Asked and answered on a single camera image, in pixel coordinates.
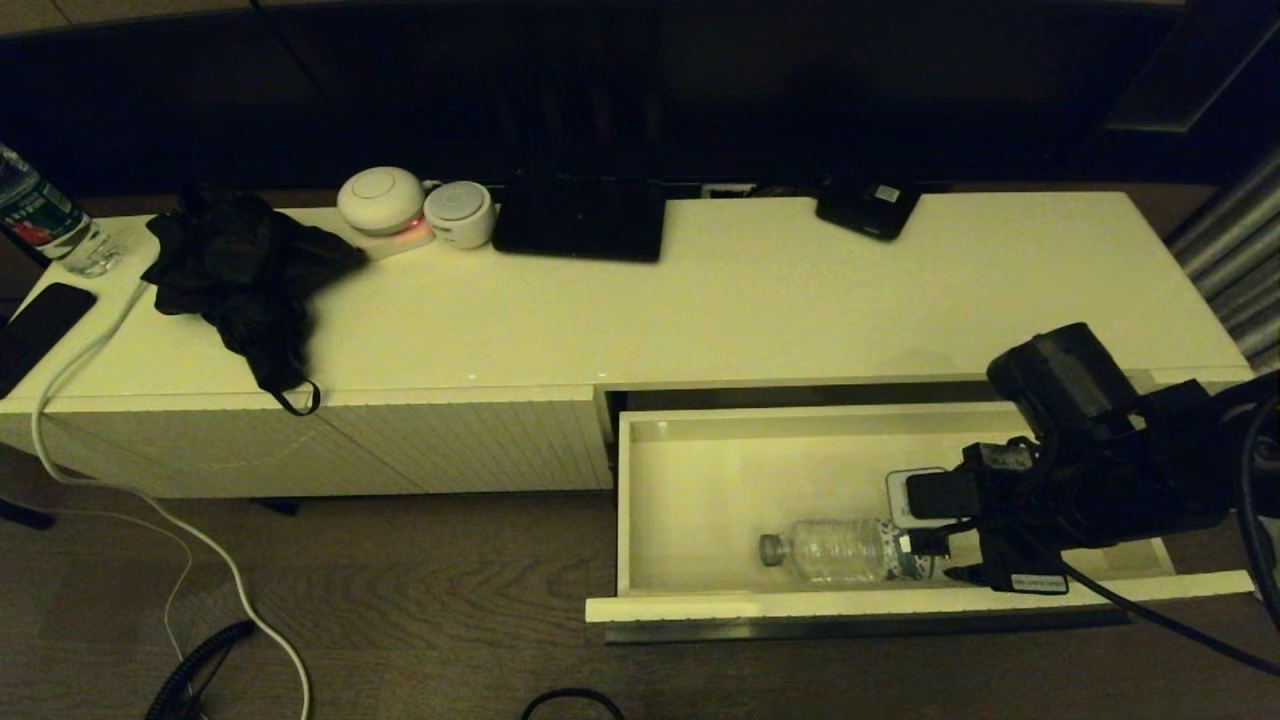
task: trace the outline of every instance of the bottle label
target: bottle label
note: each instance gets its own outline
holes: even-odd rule
[[[0,222],[28,245],[42,247],[84,222],[84,211],[41,178],[27,192],[0,206]]]
[[[933,578],[934,557],[911,555],[910,536],[904,528],[899,528],[892,520],[878,520],[881,546],[884,551],[884,578],[886,580],[911,579],[928,580]]]

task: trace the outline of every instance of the open drawer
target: open drawer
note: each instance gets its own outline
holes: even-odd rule
[[[951,468],[973,442],[1030,434],[1011,404],[625,413],[620,425],[617,597],[586,602],[589,623],[872,618],[1020,612],[1103,605],[997,593],[942,575],[814,588],[760,564],[762,533],[804,518],[888,518],[884,475]],[[947,564],[978,561],[977,533]],[[1139,601],[1249,592],[1244,570],[1179,575],[1161,541],[1065,559]]]

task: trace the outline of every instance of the white cable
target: white cable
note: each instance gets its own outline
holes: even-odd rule
[[[142,525],[148,530],[155,530],[161,536],[168,537],[173,542],[182,546],[182,551],[187,555],[187,564],[183,566],[182,573],[178,574],[178,579],[173,583],[173,589],[169,591],[169,597],[164,602],[164,630],[169,635],[169,644],[173,646],[173,651],[178,653],[178,661],[180,662],[186,655],[182,652],[182,646],[178,644],[178,637],[173,632],[173,625],[169,623],[169,612],[173,609],[173,600],[178,597],[178,589],[182,588],[182,583],[187,579],[191,573],[191,568],[195,564],[195,557],[191,552],[191,546],[178,536],[170,533],[169,530],[147,523],[146,520],[140,520],[133,515],[125,515],[123,512],[108,512],[105,510],[67,510],[67,509],[49,509],[40,507],[37,505],[27,505],[26,502],[14,502],[6,497],[0,497],[0,501],[8,502],[9,505],[15,505],[18,507],[26,507],[27,510],[35,510],[36,512],[46,512],[49,515],[83,515],[86,518],[113,518],[115,520],[124,520],[125,523],[133,523],[134,525]]]
[[[211,547],[214,552],[216,552],[223,559],[223,561],[227,562],[227,568],[230,569],[232,578],[236,580],[236,592],[239,594],[241,605],[244,606],[244,612],[250,616],[251,620],[253,620],[253,624],[256,624],[259,629],[266,633],[268,637],[275,641],[275,643],[279,644],[282,650],[284,650],[284,653],[288,655],[289,660],[293,661],[293,666],[297,667],[298,682],[302,684],[302,715],[300,717],[301,720],[307,720],[307,717],[311,715],[311,679],[307,676],[307,667],[302,662],[302,656],[298,655],[298,651],[294,650],[293,644],[291,644],[284,635],[282,635],[279,632],[276,632],[275,628],[269,625],[268,621],[264,620],[262,616],[257,614],[257,610],[253,609],[253,603],[250,602],[248,592],[244,588],[244,578],[241,575],[239,566],[236,564],[236,560],[232,559],[230,553],[228,553],[223,548],[223,546],[218,544],[214,541],[214,538],[205,534],[200,528],[196,528],[191,523],[183,520],[182,518],[178,518],[177,515],[166,510],[163,505],[160,505],[160,502],[156,498],[151,497],[150,495],[124,484],[72,479],[65,474],[63,474],[63,471],[56,465],[54,465],[54,461],[50,459],[49,447],[45,445],[42,418],[45,414],[45,407],[49,406],[49,401],[52,397],[54,391],[56,389],[61,379],[67,377],[68,373],[70,373],[73,369],[81,365],[82,360],[84,360],[97,350],[102,348],[102,346],[105,346],[115,336],[116,331],[120,329],[120,325],[124,324],[124,319],[129,315],[129,311],[133,310],[133,306],[138,302],[138,299],[142,297],[142,292],[145,290],[146,290],[146,282],[138,281],[137,287],[134,287],[133,292],[129,293],[128,300],[120,309],[119,315],[116,315],[115,322],[111,323],[111,327],[109,327],[102,334],[100,334],[92,342],[86,345],[79,352],[77,352],[69,361],[67,361],[65,365],[63,365],[56,373],[54,373],[54,377],[50,378],[49,383],[45,384],[45,388],[41,391],[40,397],[36,398],[35,409],[32,409],[31,411],[31,442],[32,445],[36,446],[36,456],[40,457],[40,464],[45,466],[45,470],[55,480],[68,486],[109,487],[132,493],[142,498],[143,502],[155,509],[155,511],[159,512],[165,520],[169,520],[174,525],[182,528],[183,530],[187,530],[187,533],[189,533],[191,536],[196,537],[197,539]],[[147,524],[143,523],[142,520],[132,518],[129,520],[143,525]]]

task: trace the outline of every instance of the stand leg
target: stand leg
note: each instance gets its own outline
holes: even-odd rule
[[[297,500],[270,500],[260,497],[251,502],[253,502],[255,505],[261,505],[262,507],[266,507],[271,512],[279,512],[285,518],[297,518],[298,509],[302,506],[302,503],[298,502]]]
[[[56,521],[52,515],[28,510],[4,500],[0,500],[0,520],[9,520],[36,530],[47,530]]]

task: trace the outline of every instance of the black face mask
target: black face mask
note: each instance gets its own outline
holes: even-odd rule
[[[315,413],[320,388],[306,377],[306,300],[367,263],[365,252],[256,195],[211,187],[183,188],[178,209],[147,229],[160,238],[160,258],[142,274],[157,288],[156,310],[198,313],[244,356],[257,387],[294,415]],[[298,410],[284,391],[303,383],[311,401]]]

